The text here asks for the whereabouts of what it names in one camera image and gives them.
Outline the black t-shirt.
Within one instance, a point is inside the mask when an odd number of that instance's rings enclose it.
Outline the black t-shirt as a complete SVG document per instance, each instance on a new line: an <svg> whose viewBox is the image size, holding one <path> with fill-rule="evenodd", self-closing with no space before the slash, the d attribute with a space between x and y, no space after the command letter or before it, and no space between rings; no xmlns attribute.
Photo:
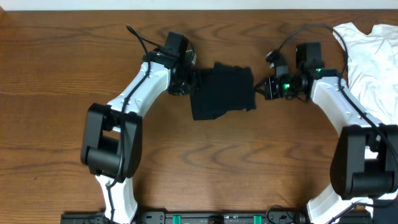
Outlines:
<svg viewBox="0 0 398 224"><path fill-rule="evenodd" d="M249 67L216 62L199 70L200 88L190 95L195 121L211 120L234 110L256 109L254 77Z"/></svg>

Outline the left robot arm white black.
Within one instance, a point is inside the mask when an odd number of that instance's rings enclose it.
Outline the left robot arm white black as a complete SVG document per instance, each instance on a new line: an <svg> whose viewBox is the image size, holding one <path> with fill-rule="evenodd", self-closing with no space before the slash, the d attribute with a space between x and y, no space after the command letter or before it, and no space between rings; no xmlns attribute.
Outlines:
<svg viewBox="0 0 398 224"><path fill-rule="evenodd" d="M81 162L101 186L104 223L133 221L138 204L132 177L141 161L144 116L161 93L182 96L191 92L197 82L193 72L196 59L193 50L178 56L151 51L117 97L89 107Z"/></svg>

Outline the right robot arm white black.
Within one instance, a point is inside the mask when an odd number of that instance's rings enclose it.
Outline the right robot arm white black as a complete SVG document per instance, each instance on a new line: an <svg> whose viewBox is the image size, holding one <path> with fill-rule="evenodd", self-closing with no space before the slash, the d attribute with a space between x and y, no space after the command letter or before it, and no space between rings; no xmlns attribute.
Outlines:
<svg viewBox="0 0 398 224"><path fill-rule="evenodd" d="M275 74L255 86L267 100L305 95L327 116L339 139L330 166L330 184L306 204L307 223L338 223L358 206L397 199L397 126L382 124L345 91L341 73L325 68L321 56L298 56L293 75L285 58L271 51Z"/></svg>

